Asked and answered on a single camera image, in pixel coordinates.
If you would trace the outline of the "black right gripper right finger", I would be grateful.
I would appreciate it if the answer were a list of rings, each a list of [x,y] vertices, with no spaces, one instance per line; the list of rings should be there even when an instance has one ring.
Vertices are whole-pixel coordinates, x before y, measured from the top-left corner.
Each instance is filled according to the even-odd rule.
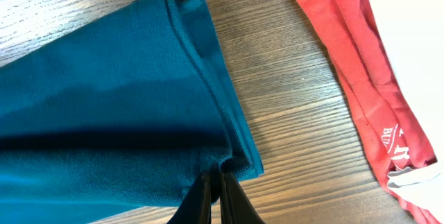
[[[222,224],[265,224],[232,173],[221,174]]]

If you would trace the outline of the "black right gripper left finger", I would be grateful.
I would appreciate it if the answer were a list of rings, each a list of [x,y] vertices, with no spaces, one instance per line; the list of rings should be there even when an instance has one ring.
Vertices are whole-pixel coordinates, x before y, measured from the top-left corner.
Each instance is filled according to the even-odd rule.
[[[192,184],[179,208],[167,224],[210,224],[211,182],[208,174],[200,175]]]

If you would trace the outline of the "blue polo shirt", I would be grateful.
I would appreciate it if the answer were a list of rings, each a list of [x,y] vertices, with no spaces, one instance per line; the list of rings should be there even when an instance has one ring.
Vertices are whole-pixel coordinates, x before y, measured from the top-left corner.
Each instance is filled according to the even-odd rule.
[[[173,207],[264,171],[206,0],[136,0],[1,68],[1,222]]]

